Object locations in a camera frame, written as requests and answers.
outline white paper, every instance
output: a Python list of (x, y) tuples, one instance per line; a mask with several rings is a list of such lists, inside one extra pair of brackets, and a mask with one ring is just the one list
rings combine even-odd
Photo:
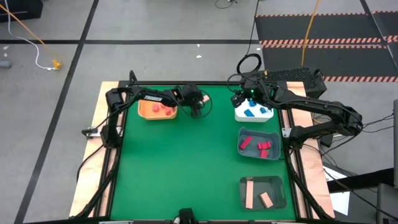
[[(347, 177), (325, 166), (323, 168), (335, 179)], [(325, 173), (325, 177), (326, 181), (333, 180), (327, 173)], [(334, 211), (340, 212), (344, 215), (348, 215), (349, 192), (333, 193), (330, 194), (330, 198)]]

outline green mat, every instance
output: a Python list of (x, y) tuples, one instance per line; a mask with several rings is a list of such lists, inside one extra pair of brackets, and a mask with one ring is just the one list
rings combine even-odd
[[(233, 93), (225, 86), (200, 88), (213, 100), (206, 118), (178, 111), (173, 120), (146, 121), (137, 113), (138, 103), (129, 109), (111, 218), (170, 220), (181, 208), (191, 207), (199, 220), (294, 220), (285, 161), (251, 159), (237, 152), (242, 127), (280, 134), (277, 113), (266, 123), (239, 123), (230, 102)], [(240, 178), (267, 175), (282, 179), (287, 206), (244, 209)]]

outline blue block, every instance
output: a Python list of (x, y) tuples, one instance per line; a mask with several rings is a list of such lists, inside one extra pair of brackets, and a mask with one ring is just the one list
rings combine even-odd
[(267, 110), (266, 110), (265, 108), (260, 108), (260, 112), (261, 112), (261, 113), (266, 113)]
[(254, 117), (254, 114), (249, 109), (245, 110), (244, 114), (248, 117)]
[(252, 101), (252, 100), (249, 100), (249, 105), (250, 105), (250, 106), (255, 106), (256, 103), (255, 103), (254, 101)]

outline wooden table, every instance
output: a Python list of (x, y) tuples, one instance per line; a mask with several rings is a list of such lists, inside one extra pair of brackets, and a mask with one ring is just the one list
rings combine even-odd
[[(111, 88), (118, 87), (119, 82), (103, 82), (99, 91), (98, 101), (94, 112), (94, 118), (92, 126), (96, 126), (102, 120), (105, 119), (108, 112), (108, 106), (105, 100), (105, 93)], [(304, 85), (301, 82), (288, 82), (287, 88), (293, 91), (296, 95), (305, 96)], [(283, 111), (283, 119), (285, 127), (289, 127), (287, 112)], [(307, 111), (292, 110), (294, 123), (297, 126), (307, 127), (313, 125), (311, 114)], [(305, 144), (313, 146), (318, 149), (318, 143), (315, 139), (308, 139)], [(88, 157), (93, 151), (102, 145), (101, 138), (93, 138), (87, 142), (86, 151), (84, 158)], [(315, 200), (322, 206), (322, 208), (331, 217), (334, 217), (333, 207), (331, 205), (330, 194), (326, 183), (325, 173), (323, 171), (323, 164), (320, 154), (313, 148), (304, 146), (301, 151), (303, 171), (305, 174), (305, 180), (307, 188), (315, 198)], [(87, 202), (91, 199), (92, 195), (96, 192), (98, 184), (100, 182), (101, 171), (104, 163), (105, 150), (100, 150), (95, 156), (93, 156), (81, 169), (79, 181), (76, 186), (75, 196), (73, 198), (72, 207), (70, 210), (70, 216), (79, 213)], [(109, 167), (113, 163), (114, 152), (109, 157)], [(292, 161), (295, 161), (294, 154), (292, 154)], [(297, 170), (297, 165), (293, 162), (294, 168)], [(303, 195), (300, 189), (296, 186), (296, 193), (298, 199), (298, 208), (300, 216), (306, 218), (306, 211), (303, 201)], [(106, 206), (108, 202), (109, 186), (103, 194), (101, 207), (99, 210), (100, 216), (106, 215)], [(317, 218), (317, 215), (312, 211), (313, 217)]]

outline concrete floor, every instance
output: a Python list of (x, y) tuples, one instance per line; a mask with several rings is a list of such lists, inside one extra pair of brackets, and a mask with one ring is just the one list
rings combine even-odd
[[(93, 0), (47, 0), (41, 19), (24, 21), (43, 39), (78, 40)], [(368, 0), (371, 10), (398, 10), (395, 0)], [(311, 13), (315, 0), (265, 0), (259, 14)], [(91, 40), (248, 40), (256, 2), (238, 1), (229, 9), (214, 0), (99, 0), (87, 39)], [(319, 13), (363, 12), (359, 1), (324, 0)], [(28, 37), (15, 22), (13, 33)], [(11, 39), (0, 24), (0, 39)], [(133, 69), (139, 80), (226, 80), (246, 53), (246, 44), (85, 45), (24, 222), (68, 217), (75, 191), (75, 174), (86, 146), (80, 130), (91, 124), (100, 83), (126, 80)], [(257, 52), (253, 45), (251, 52)], [(13, 63), (0, 70), (0, 220), (14, 223), (54, 114), (76, 45), (51, 45), (63, 58), (59, 72), (34, 64), (31, 45), (0, 45), (0, 60)], [(39, 63), (51, 64), (41, 51)], [(251, 68), (254, 62), (244, 67)], [(364, 122), (391, 114), (398, 96), (396, 83), (326, 83), (326, 100), (354, 107)], [(369, 130), (390, 126), (375, 124)], [(392, 130), (362, 133), (331, 152), (338, 165), (362, 174), (392, 167)]]

